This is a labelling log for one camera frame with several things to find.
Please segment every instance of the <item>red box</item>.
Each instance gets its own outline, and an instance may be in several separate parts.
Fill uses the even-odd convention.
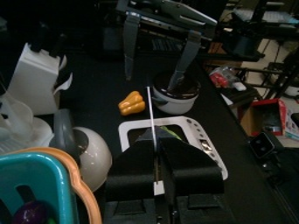
[[[253,102],[241,120],[247,135],[255,136],[262,130],[270,130],[277,136],[283,136],[286,111],[286,104],[278,98]]]

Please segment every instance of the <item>yellow pepper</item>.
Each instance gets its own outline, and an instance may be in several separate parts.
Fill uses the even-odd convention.
[[[138,91],[131,92],[126,99],[118,104],[121,115],[129,116],[146,110],[146,102]]]

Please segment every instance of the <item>purple object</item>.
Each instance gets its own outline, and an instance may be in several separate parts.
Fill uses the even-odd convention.
[[[45,224],[47,220],[47,207],[39,200],[34,200],[18,209],[13,224]]]

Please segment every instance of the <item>teal plastic basket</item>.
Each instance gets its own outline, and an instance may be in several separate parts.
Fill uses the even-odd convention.
[[[0,224],[11,223],[18,208],[43,201],[59,224],[77,224],[79,212],[70,174],[61,161],[41,152],[0,157]]]

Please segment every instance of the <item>black clamp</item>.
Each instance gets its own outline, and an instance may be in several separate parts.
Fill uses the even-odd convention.
[[[197,147],[157,129],[158,154],[149,129],[117,158],[107,175],[105,223],[157,223],[155,159],[162,173],[170,223],[235,223],[223,192],[221,168]]]

